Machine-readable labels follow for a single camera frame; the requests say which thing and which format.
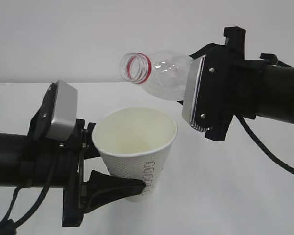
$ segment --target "white paper cup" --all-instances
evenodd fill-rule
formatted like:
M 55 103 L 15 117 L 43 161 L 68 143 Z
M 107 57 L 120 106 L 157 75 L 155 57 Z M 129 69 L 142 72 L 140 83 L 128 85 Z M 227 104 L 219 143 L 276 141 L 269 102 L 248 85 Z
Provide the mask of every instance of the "white paper cup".
M 168 114 L 130 107 L 107 115 L 92 137 L 111 175 L 146 183 L 140 195 L 127 198 L 138 202 L 153 192 L 176 134 L 176 122 Z

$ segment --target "printed text on cup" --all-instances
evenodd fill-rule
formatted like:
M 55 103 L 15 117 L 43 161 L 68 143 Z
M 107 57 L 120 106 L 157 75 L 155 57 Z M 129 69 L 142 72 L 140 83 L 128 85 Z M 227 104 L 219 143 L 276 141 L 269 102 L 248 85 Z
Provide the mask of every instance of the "printed text on cup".
M 144 175 L 143 175 L 143 181 L 146 184 L 146 187 L 144 188 L 142 192 L 142 196 L 147 195 L 151 192 L 151 188 L 153 186 L 153 172 L 155 170 L 155 161 L 151 162 L 145 162 L 144 164 Z

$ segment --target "clear plastic bottle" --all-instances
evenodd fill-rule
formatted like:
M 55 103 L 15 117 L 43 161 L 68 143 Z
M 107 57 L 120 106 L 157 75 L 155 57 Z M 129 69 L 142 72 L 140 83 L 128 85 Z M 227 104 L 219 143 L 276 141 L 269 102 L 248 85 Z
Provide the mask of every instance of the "clear plastic bottle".
M 155 97 L 180 101 L 184 98 L 191 62 L 191 57 L 171 51 L 152 55 L 129 53 L 120 62 L 120 74 Z

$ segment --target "bottle neck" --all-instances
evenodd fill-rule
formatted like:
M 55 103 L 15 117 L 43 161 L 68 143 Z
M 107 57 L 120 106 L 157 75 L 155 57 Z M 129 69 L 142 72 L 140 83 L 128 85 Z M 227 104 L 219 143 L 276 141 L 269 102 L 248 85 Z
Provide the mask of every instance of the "bottle neck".
M 134 84 L 146 82 L 152 70 L 151 60 L 141 53 L 126 54 L 120 62 L 121 77 Z

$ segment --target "white table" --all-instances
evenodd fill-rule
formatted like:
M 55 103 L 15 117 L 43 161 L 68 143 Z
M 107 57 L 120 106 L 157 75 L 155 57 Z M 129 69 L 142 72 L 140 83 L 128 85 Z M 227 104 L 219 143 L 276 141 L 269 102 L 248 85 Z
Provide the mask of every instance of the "white table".
M 162 101 L 126 83 L 73 84 L 79 92 L 78 118 L 97 122 L 122 106 L 148 105 L 172 115 L 179 132 L 159 185 L 150 200 L 120 200 L 85 216 L 80 228 L 61 228 L 62 190 L 51 189 L 23 235 L 254 235 L 294 234 L 294 176 L 269 160 L 234 119 L 225 142 L 215 143 L 190 128 L 181 105 Z M 26 134 L 47 84 L 0 84 L 0 132 Z M 294 166 L 294 126 L 257 118 L 252 129 L 279 157 Z M 107 173 L 101 159 L 86 161 Z M 0 188 L 0 219 L 12 197 Z M 22 216 L 39 188 L 23 189 L 11 217 Z

